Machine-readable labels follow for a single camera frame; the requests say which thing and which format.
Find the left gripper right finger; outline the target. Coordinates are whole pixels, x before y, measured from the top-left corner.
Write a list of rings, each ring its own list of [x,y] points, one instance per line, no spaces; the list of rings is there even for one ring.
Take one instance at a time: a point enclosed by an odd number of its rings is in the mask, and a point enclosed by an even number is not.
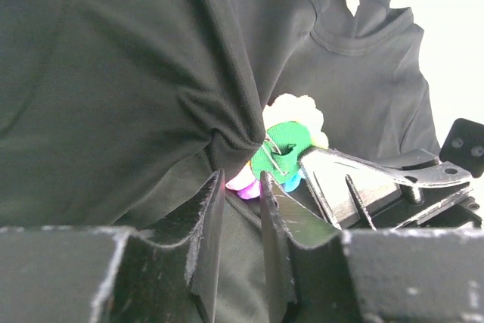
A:
[[[272,322],[481,322],[479,229],[339,230],[262,176]]]

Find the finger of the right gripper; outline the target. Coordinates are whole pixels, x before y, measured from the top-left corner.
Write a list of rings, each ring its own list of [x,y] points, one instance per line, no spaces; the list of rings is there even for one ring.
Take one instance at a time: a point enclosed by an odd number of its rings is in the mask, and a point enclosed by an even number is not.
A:
[[[310,148],[299,159],[322,216],[336,228],[376,228],[372,209],[390,202],[399,185],[411,183],[396,169],[340,151]]]

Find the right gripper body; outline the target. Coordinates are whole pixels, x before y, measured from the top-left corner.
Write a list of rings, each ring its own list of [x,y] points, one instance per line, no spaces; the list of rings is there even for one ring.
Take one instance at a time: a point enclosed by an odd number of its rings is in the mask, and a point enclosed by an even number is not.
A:
[[[399,185],[390,202],[373,208],[376,228],[482,228],[474,179],[483,176],[483,125],[455,120],[436,156],[415,150],[377,161],[411,183]]]

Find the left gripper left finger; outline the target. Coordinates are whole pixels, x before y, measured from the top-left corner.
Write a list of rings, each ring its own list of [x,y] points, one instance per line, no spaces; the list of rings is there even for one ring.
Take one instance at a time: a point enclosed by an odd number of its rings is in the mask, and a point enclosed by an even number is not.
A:
[[[1,229],[3,322],[212,322],[223,172],[145,231]]]

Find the colourful pom-pom brooch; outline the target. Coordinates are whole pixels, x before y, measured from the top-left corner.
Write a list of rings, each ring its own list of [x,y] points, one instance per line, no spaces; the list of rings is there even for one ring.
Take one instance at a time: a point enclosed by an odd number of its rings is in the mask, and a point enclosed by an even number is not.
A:
[[[259,150],[225,187],[239,198],[260,196],[261,175],[270,173],[284,191],[294,191],[303,174],[299,158],[311,147],[328,148],[324,115],[308,95],[282,94],[262,113],[265,139]]]

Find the black t-shirt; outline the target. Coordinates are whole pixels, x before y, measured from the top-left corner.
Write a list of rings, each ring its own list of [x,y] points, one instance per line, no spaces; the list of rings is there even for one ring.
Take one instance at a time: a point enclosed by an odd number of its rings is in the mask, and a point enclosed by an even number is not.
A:
[[[363,160],[439,153],[423,30],[390,1],[1,0],[1,229],[145,231],[223,172],[212,322],[272,322],[271,174],[253,199],[225,187],[264,108],[308,95],[326,149]],[[305,177],[284,192],[318,215]]]

